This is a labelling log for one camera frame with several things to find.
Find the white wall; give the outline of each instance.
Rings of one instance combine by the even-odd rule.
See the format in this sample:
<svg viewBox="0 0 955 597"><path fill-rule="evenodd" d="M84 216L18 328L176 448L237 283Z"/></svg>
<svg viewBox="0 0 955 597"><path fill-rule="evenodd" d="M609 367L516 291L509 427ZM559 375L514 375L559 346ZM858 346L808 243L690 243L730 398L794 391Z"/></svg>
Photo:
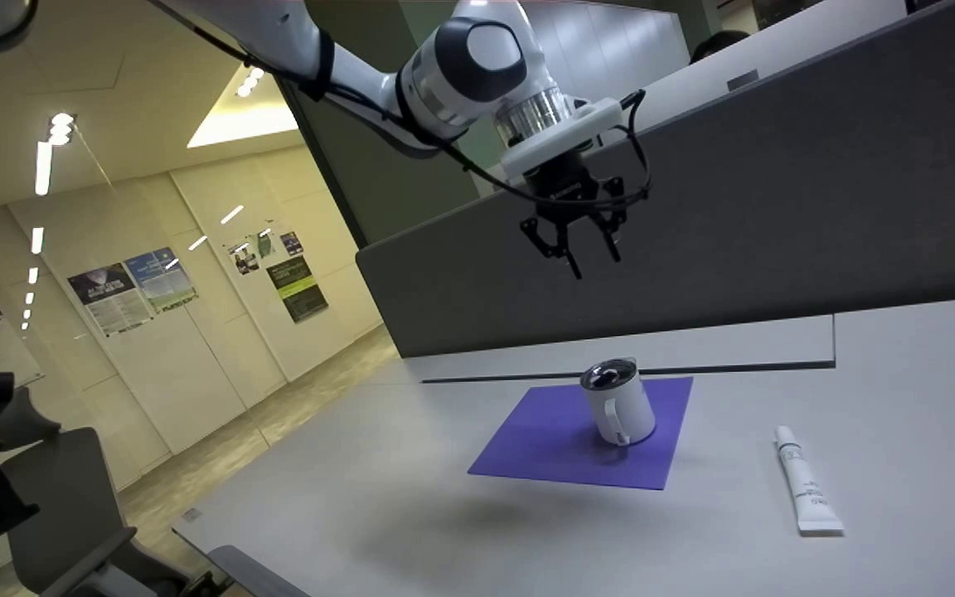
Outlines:
<svg viewBox="0 0 955 597"><path fill-rule="evenodd" d="M291 324L265 273L252 275L265 291L241 290L223 257L224 234L210 219L237 201L233 189L249 192L249 216L297 234L329 298L322 317ZM31 257L32 222L48 227L42 259ZM179 257L199 298L105 339L68 280L163 245ZM0 210L0 308L19 324L27 267L39 264L23 337L42 367L32 401L68 427L95 427L113 481L126 487L377 328L350 257L355 243L307 152L269 152Z"/></svg>
<svg viewBox="0 0 955 597"><path fill-rule="evenodd" d="M355 268L355 243L313 161L279 152L176 174L174 184L285 379L305 375L383 322ZM223 227L219 219L237 205L245 210ZM272 243L282 234L297 234L320 290L333 307L329 312L291 322L265 273L239 275L230 252L239 240L262 230L272 230Z"/></svg>

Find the gray partition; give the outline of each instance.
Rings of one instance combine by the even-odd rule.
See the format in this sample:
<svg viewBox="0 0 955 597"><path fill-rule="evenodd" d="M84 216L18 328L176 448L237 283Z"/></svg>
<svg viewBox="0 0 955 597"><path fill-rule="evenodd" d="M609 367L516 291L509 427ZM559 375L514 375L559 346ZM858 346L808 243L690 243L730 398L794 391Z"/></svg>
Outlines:
<svg viewBox="0 0 955 597"><path fill-rule="evenodd" d="M404 354L955 298L955 5L643 135L654 201L584 283L489 201L357 264ZM629 152L600 165L638 177Z"/></svg>

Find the white cup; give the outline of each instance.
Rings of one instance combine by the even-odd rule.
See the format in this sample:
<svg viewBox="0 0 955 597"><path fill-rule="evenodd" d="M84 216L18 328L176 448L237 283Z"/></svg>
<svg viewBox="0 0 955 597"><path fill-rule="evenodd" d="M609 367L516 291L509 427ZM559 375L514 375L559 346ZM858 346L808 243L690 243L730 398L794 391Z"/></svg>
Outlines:
<svg viewBox="0 0 955 597"><path fill-rule="evenodd" d="M600 363L584 371L581 385L608 444L627 448L654 432L658 421L638 363Z"/></svg>

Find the table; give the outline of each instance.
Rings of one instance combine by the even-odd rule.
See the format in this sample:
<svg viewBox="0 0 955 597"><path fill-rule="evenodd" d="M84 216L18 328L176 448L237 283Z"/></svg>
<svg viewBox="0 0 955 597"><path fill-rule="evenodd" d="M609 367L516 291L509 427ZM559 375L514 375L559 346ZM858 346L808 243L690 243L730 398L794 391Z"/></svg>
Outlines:
<svg viewBox="0 0 955 597"><path fill-rule="evenodd" d="M838 317L835 367L698 379L665 490L472 479L535 383L395 363L176 532L314 597L955 595L955 303ZM772 427L846 539L800 539Z"/></svg>

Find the tube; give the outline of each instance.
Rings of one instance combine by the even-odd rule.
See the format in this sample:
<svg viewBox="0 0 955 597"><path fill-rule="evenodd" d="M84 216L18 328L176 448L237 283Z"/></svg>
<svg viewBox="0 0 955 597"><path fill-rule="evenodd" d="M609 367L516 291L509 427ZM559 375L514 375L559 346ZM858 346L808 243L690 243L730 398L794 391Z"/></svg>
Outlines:
<svg viewBox="0 0 955 597"><path fill-rule="evenodd" d="M832 502L819 487L800 438L788 427L777 427L777 455L786 475L786 487L795 502L800 533L846 533Z"/></svg>

